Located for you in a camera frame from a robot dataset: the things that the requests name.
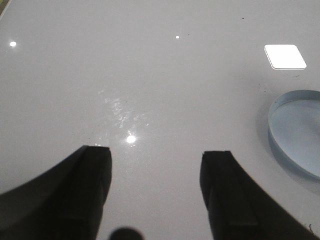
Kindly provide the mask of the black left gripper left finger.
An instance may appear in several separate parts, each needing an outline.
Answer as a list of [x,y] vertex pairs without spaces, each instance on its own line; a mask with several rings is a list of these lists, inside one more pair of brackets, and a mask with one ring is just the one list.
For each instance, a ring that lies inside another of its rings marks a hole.
[[0,196],[3,240],[94,240],[112,181],[107,147],[84,145]]

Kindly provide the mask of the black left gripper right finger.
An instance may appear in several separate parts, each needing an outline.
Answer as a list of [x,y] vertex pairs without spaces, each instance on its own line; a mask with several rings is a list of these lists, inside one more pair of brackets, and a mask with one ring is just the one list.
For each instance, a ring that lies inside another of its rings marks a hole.
[[317,240],[273,200],[230,151],[206,151],[200,188],[215,240]]

